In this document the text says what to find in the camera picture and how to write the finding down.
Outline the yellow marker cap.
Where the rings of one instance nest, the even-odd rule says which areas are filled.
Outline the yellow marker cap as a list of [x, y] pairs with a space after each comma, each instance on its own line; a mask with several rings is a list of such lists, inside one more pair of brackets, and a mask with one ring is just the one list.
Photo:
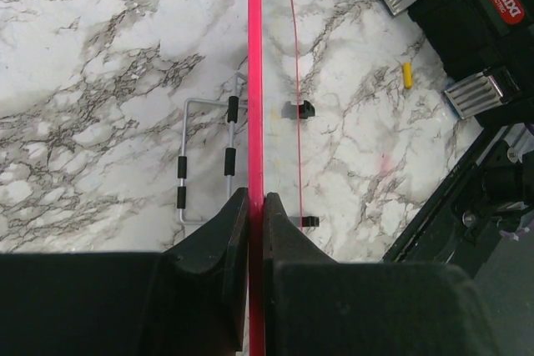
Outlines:
[[413, 87], [413, 75], [411, 63], [402, 64], [402, 74], [403, 74], [403, 83], [405, 89], [410, 89]]

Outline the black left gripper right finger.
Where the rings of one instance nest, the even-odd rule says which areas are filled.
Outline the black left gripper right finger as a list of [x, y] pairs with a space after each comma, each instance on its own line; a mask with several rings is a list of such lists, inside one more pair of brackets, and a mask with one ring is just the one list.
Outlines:
[[485, 304], [458, 267], [339, 263], [264, 202], [269, 355], [498, 355]]

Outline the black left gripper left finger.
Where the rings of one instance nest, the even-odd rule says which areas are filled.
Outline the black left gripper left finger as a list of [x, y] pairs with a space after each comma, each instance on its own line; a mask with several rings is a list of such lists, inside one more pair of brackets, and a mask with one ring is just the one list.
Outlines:
[[234, 355], [244, 342], [249, 195], [162, 253], [5, 253], [4, 355]]

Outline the pink framed whiteboard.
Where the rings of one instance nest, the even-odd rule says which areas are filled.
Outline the pink framed whiteboard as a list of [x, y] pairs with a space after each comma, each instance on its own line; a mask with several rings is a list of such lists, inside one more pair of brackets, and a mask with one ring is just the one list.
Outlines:
[[249, 352], [266, 353], [263, 217], [268, 193], [301, 216], [294, 0], [248, 0]]

